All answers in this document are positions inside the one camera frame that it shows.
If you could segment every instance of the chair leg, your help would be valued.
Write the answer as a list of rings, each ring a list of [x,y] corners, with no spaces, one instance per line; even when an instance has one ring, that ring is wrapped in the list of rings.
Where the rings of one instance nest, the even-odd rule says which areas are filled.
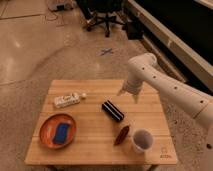
[[[117,17],[116,17],[116,16],[109,17],[110,22],[112,22],[112,21],[116,21],[116,19],[117,19]]]
[[[108,15],[108,13],[106,13],[105,23],[106,23],[106,33],[105,33],[105,36],[109,37],[110,31],[109,31],[109,15]]]
[[[96,25],[99,25],[99,24],[101,24],[101,23],[105,23],[105,21],[104,21],[104,20],[97,21],[95,24],[89,26],[89,27],[87,28],[87,31],[91,31],[91,30],[92,30],[92,27],[94,27],[94,26],[96,26]]]
[[[120,24],[120,25],[125,25],[124,23],[121,23],[121,22],[119,22],[119,21],[117,21],[117,20],[115,20],[115,21],[110,21],[111,23],[115,23],[115,24]]]

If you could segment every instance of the blue sponge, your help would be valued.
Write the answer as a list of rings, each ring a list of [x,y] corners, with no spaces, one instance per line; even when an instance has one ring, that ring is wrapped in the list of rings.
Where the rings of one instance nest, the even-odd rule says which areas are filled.
[[[54,144],[64,144],[67,139],[67,132],[71,125],[67,123],[59,123],[56,129],[55,137],[53,138]]]

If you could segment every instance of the chair wheel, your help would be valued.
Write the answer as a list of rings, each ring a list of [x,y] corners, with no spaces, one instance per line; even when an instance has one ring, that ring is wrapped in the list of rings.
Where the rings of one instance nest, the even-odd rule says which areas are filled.
[[[91,31],[92,29],[91,29],[91,27],[87,27],[87,31]]]
[[[122,30],[126,30],[126,25],[123,25],[123,26],[122,26]]]
[[[105,37],[109,37],[109,33],[105,33]]]

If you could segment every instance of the orange plate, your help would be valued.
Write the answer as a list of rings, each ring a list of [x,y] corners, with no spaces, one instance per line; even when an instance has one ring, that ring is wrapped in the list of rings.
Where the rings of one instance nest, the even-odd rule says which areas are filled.
[[[71,126],[70,128],[68,128],[67,139],[65,143],[59,145],[59,144],[54,144],[52,140],[55,136],[56,128],[58,124],[61,122],[68,123]],[[39,136],[40,136],[41,142],[46,147],[51,149],[58,149],[69,144],[74,139],[75,132],[76,132],[75,120],[70,115],[61,113],[61,114],[56,114],[54,116],[51,116],[44,122],[44,124],[41,126]]]

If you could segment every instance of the mug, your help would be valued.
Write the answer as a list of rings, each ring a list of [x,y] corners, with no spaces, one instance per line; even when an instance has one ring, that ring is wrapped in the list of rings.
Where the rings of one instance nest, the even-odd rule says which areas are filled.
[[[153,136],[145,129],[138,129],[133,133],[132,146],[136,153],[143,153],[153,144]]]

